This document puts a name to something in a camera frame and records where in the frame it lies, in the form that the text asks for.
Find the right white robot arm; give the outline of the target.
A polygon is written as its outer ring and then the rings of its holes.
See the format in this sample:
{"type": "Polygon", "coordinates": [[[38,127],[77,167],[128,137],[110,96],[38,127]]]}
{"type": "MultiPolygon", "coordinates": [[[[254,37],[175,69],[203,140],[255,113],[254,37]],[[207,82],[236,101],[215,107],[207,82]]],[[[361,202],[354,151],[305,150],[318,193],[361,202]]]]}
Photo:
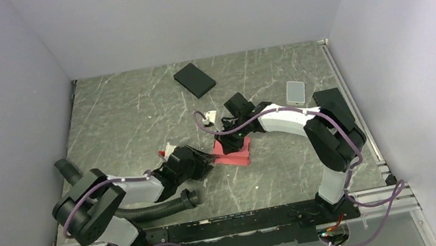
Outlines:
{"type": "Polygon", "coordinates": [[[315,108],[279,106],[263,101],[255,105],[236,93],[224,107],[215,139],[224,153],[239,151],[251,133],[289,133],[307,138],[325,169],[316,199],[319,216],[334,221],[343,211],[348,174],[360,162],[366,134],[357,126],[337,88],[316,92],[315,108]]]}

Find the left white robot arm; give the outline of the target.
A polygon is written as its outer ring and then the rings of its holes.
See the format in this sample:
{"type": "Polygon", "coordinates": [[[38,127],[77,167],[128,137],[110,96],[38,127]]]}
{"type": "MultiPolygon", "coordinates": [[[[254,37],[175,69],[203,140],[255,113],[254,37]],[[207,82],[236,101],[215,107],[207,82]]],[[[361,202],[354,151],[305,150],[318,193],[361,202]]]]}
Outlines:
{"type": "Polygon", "coordinates": [[[154,171],[147,170],[138,177],[117,177],[96,168],[81,173],[61,159],[55,167],[71,188],[51,213],[63,228],[62,236],[81,246],[97,241],[147,246],[140,225],[200,205],[197,191],[178,188],[187,180],[202,181],[214,161],[213,154],[180,146],[154,171]]]}

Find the red paper box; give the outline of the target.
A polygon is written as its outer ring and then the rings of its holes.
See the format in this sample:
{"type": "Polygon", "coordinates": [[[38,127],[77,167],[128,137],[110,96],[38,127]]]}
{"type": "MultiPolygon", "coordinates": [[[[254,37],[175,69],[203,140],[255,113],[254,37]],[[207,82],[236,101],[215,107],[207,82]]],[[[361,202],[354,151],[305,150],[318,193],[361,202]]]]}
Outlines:
{"type": "Polygon", "coordinates": [[[221,143],[216,140],[212,150],[212,154],[216,156],[214,163],[216,165],[248,166],[251,162],[250,143],[250,137],[246,136],[240,151],[224,154],[221,143]]]}

